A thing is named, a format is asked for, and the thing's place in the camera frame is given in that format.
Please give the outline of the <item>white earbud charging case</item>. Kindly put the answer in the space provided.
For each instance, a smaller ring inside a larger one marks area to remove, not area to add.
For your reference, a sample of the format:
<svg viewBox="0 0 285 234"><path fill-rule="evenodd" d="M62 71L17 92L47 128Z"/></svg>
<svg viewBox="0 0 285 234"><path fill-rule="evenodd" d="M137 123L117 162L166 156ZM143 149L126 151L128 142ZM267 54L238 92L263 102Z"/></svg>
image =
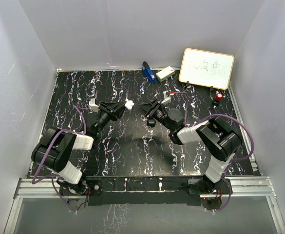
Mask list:
<svg viewBox="0 0 285 234"><path fill-rule="evenodd" d="M125 100L125 107L128 109L128 110L131 110L134 106L134 102L132 100L129 100L129 99L126 99Z"/></svg>

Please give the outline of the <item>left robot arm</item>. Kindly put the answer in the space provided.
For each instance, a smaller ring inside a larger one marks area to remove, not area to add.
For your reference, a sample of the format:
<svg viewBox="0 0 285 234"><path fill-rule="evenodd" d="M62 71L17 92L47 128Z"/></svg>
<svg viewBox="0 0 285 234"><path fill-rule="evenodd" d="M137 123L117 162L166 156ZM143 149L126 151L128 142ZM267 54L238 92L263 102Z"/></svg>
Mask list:
<svg viewBox="0 0 285 234"><path fill-rule="evenodd" d="M69 161L71 152L73 150L91 150L103 128L110 121L120 119L126 109L131 110L134 102L126 99L120 102L100 102L97 104L93 98L89 104L88 109L97 113L96 121L92 125L87 126L81 112L87 108L74 106L83 124L80 132L49 128L40 139L31 155L31 160L38 165L32 184L37 184L45 178L58 178L60 184L72 193L80 195L86 191L87 182L82 179L81 170Z"/></svg>

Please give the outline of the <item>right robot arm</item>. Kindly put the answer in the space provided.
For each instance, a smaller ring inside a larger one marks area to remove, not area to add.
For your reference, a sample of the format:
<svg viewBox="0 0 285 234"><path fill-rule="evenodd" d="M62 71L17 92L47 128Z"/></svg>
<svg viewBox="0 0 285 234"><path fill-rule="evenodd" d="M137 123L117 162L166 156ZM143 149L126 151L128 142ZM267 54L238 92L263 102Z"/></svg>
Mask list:
<svg viewBox="0 0 285 234"><path fill-rule="evenodd" d="M196 141L202 141L205 144L211 153L209 166L202 179L187 186L189 189L213 194L221 188L225 170L241 147L243 139L234 130L227 128L220 118L225 117L239 125L241 122L231 116L213 114L196 124L186 125L179 109L172 108L167 111L156 99L133 107L147 118L148 126L154 127L155 122L158 121L166 127L170 131L169 137L174 144L184 145Z"/></svg>

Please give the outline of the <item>blue stapler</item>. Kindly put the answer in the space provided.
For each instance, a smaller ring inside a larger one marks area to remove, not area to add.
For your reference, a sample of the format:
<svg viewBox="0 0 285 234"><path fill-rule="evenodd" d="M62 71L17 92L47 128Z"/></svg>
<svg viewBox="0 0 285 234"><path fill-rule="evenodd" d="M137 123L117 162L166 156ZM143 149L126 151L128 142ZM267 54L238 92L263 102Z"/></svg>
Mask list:
<svg viewBox="0 0 285 234"><path fill-rule="evenodd" d="M146 61L142 63L142 71L151 83L156 82L155 75Z"/></svg>

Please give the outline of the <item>white staple box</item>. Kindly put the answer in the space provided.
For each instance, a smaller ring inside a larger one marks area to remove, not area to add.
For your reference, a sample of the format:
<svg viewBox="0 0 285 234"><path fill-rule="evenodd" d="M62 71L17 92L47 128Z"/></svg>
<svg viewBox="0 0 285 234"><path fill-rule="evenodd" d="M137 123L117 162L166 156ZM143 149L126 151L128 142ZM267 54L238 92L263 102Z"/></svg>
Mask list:
<svg viewBox="0 0 285 234"><path fill-rule="evenodd" d="M162 69L161 71L157 72L155 75L160 82L163 82L174 74L175 70L172 67L168 66Z"/></svg>

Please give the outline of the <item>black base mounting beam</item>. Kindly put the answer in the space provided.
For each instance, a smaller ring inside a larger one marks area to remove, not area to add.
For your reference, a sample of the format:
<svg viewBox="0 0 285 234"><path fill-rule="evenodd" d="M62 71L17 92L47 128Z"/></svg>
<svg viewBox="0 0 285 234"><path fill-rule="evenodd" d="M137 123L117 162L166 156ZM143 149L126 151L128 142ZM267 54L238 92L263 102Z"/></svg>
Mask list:
<svg viewBox="0 0 285 234"><path fill-rule="evenodd" d="M82 197L89 206L111 204L187 204L203 197L232 194L230 180L209 182L199 176L83 176L77 185L57 181L64 196Z"/></svg>

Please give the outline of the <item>small whiteboard yellow frame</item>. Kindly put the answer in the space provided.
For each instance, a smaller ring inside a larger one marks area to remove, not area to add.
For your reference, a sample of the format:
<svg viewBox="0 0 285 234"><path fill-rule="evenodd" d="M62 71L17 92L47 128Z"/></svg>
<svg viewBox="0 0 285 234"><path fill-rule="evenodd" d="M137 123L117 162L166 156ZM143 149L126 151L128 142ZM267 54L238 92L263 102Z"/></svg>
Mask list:
<svg viewBox="0 0 285 234"><path fill-rule="evenodd" d="M180 67L179 81L214 89L228 89L235 57L186 48Z"/></svg>

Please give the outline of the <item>aluminium rail frame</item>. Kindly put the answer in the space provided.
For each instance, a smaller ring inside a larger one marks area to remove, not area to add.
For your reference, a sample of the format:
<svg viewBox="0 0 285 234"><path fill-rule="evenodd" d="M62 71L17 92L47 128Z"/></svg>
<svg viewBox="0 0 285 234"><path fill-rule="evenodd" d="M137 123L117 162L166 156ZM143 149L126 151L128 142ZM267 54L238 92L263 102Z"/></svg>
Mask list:
<svg viewBox="0 0 285 234"><path fill-rule="evenodd" d="M177 108L187 124L214 113L237 117L230 93L219 106L212 104L219 92L209 87L185 88L178 75L151 83L141 70L59 72L42 134L49 127L80 131L82 122L74 105L87 108L95 98L101 102L131 99L148 103L162 100L173 91L167 109ZM82 110L88 124L96 120L92 111ZM82 197L64 196L55 179L32 184L38 166L31 165L17 186L6 227L8 234L284 234L269 177L255 176L253 158L242 160L250 143L238 124L221 119L227 128L241 134L243 143L227 173L232 194L203 197L201 205L111 204L89 206ZM210 152L202 141L174 144L161 123L149 128L137 110L125 111L110 121L90 151L74 151L70 161L83 176L203 176Z"/></svg>

